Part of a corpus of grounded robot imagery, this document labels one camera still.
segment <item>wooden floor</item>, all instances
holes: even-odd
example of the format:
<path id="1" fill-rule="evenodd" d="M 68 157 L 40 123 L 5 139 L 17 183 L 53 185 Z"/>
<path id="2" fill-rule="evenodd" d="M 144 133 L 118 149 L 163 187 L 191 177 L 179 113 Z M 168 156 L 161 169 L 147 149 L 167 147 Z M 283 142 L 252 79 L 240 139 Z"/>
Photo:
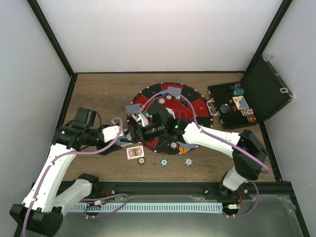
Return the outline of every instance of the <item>wooden floor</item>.
<path id="1" fill-rule="evenodd" d="M 80 74 L 70 101 L 65 121 L 75 117 L 78 107 L 96 110 L 103 124 L 120 116 L 126 124 L 125 106 L 133 97 L 149 85 L 159 82 L 180 82 L 201 92 L 207 99 L 207 86 L 240 80 L 242 74 Z M 217 117 L 213 128 L 222 130 Z M 247 127 L 263 143 L 258 125 Z M 71 163 L 64 180 L 77 179 L 82 173 L 96 175 L 102 181 L 141 182 L 219 182 L 234 163 L 230 157 L 205 147 L 199 147 L 182 155 L 161 155 L 145 149 L 146 163 L 139 165 L 137 159 L 128 160 L 126 148 L 107 156 L 78 155 Z M 167 158 L 169 165 L 162 167 L 160 160 Z M 192 158 L 194 164 L 185 166 L 184 159 Z M 266 165 L 271 167 L 269 159 Z M 259 181 L 274 181 L 274 176 L 261 174 Z"/>

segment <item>open case lid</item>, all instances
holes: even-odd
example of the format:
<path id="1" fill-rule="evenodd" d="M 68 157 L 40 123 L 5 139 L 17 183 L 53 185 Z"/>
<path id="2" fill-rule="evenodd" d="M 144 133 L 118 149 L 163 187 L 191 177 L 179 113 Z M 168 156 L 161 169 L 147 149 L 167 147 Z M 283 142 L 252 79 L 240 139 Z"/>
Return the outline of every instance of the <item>open case lid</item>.
<path id="1" fill-rule="evenodd" d="M 264 56 L 240 80 L 245 98 L 259 121 L 271 118 L 294 97 Z"/>

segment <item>robotic arm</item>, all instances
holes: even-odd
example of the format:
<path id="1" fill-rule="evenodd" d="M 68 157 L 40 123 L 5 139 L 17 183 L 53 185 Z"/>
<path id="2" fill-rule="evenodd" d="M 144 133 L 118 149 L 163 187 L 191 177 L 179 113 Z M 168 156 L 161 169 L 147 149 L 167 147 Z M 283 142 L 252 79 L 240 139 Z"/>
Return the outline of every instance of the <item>robotic arm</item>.
<path id="1" fill-rule="evenodd" d="M 232 148 L 231 145 L 202 133 L 200 129 L 242 148 L 264 163 L 268 152 L 251 131 L 245 130 L 239 134 L 236 132 L 222 132 L 203 126 L 199 128 L 189 120 L 182 118 L 175 119 L 161 104 L 153 104 L 148 108 L 147 112 L 150 114 L 153 122 L 145 126 L 146 121 L 143 120 L 142 114 L 133 115 L 133 118 L 139 124 L 130 127 L 126 131 L 129 137 L 131 137 L 131 142 L 150 141 L 155 137 L 167 133 L 180 142 L 205 146 L 228 155 L 233 158 L 235 165 L 224 175 L 221 182 L 222 194 L 224 195 L 231 194 L 231 191 L 237 190 L 246 180 L 258 179 L 262 169 L 260 164 L 239 150 Z"/>
<path id="2" fill-rule="evenodd" d="M 186 119 L 175 119 L 160 104 L 153 104 L 147 112 L 151 115 L 152 123 L 149 123 L 143 114 L 134 114 L 132 117 L 137 125 L 121 132 L 119 135 L 121 142 L 145 142 L 162 134 L 168 134 L 177 141 L 209 147 L 228 155 L 234 159 L 235 166 L 224 175 L 219 187 L 224 196 L 231 195 L 245 180 L 256 180 L 258 178 L 262 168 L 258 163 L 231 146 L 201 133 L 200 128 L 195 123 Z M 82 145 L 96 146 L 99 150 L 118 136 L 119 126 L 116 124 L 100 125 L 98 129 L 90 128 L 94 124 L 95 116 L 95 111 L 79 108 L 71 126 L 64 125 L 56 129 L 48 159 L 39 178 L 23 203 L 14 204 L 10 210 L 10 215 L 19 225 L 23 225 L 27 209 L 34 201 L 27 229 L 48 237 L 54 236 L 61 226 L 63 217 L 76 203 L 87 196 L 93 197 L 99 193 L 98 178 L 83 174 L 70 188 L 56 197 L 66 170 L 76 154 L 66 155 L 53 163 L 57 156 L 71 151 L 79 151 Z M 250 131 L 245 130 L 242 134 L 239 134 L 206 127 L 201 128 L 216 137 L 247 150 L 261 162 L 264 162 L 267 156 L 265 148 Z M 113 144 L 100 154 L 107 155 L 120 149 L 120 146 Z M 51 165 L 51 168 L 40 185 L 37 198 L 34 200 L 35 191 L 49 165 Z"/>

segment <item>poker chip case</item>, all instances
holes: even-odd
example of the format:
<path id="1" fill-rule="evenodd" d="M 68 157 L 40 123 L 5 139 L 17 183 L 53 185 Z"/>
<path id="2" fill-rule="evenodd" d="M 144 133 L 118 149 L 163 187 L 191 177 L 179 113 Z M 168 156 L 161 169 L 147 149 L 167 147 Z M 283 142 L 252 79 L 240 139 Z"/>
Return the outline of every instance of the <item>poker chip case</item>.
<path id="1" fill-rule="evenodd" d="M 235 96 L 234 85 L 237 83 L 240 83 L 244 90 L 243 96 L 249 107 L 253 109 L 256 117 L 254 122 L 250 122 L 240 110 L 230 110 L 228 113 L 223 113 L 220 110 L 223 104 L 234 106 L 234 104 L 230 104 L 229 100 Z M 257 59 L 240 81 L 209 86 L 208 90 L 225 129 L 246 127 L 265 121 L 294 98 L 279 74 L 264 56 Z"/>

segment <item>orange part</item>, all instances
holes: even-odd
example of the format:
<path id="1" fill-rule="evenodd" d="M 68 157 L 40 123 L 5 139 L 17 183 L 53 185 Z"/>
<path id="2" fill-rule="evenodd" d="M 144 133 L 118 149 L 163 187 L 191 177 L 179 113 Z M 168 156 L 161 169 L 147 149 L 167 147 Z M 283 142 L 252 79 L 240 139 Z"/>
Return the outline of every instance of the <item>orange part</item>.
<path id="1" fill-rule="evenodd" d="M 188 150 L 185 149 L 185 148 L 183 148 L 183 147 L 179 147 L 179 151 L 180 151 L 181 153 L 187 153 L 187 152 L 188 152 Z"/>

